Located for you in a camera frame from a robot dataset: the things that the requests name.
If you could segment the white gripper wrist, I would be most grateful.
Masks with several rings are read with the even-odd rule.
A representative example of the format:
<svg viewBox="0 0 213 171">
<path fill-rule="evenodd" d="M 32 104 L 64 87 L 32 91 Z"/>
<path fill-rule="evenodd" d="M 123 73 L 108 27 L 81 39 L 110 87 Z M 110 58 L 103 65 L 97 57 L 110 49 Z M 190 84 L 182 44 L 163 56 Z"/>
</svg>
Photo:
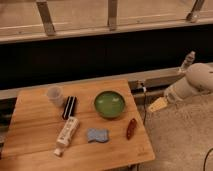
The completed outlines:
<svg viewBox="0 0 213 171">
<path fill-rule="evenodd" d="M 177 101 L 180 100 L 180 98 L 177 96 L 177 94 L 175 93 L 175 91 L 172 87 L 168 87 L 164 91 L 164 97 L 160 97 L 160 98 L 156 99 L 152 104 L 150 104 L 148 107 L 149 111 L 155 112 L 157 110 L 165 108 L 168 105 L 167 101 L 169 103 L 176 103 Z"/>
</svg>

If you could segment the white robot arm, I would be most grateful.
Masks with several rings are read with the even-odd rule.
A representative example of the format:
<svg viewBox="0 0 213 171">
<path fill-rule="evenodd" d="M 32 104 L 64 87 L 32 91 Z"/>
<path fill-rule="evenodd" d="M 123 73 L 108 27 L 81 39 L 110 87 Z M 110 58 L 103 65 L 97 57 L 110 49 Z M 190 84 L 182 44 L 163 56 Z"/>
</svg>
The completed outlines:
<svg viewBox="0 0 213 171">
<path fill-rule="evenodd" d="M 205 92 L 213 93 L 213 67 L 204 63 L 195 63 L 188 67 L 185 75 L 171 84 L 162 97 L 149 105 L 148 110 L 155 112 Z"/>
</svg>

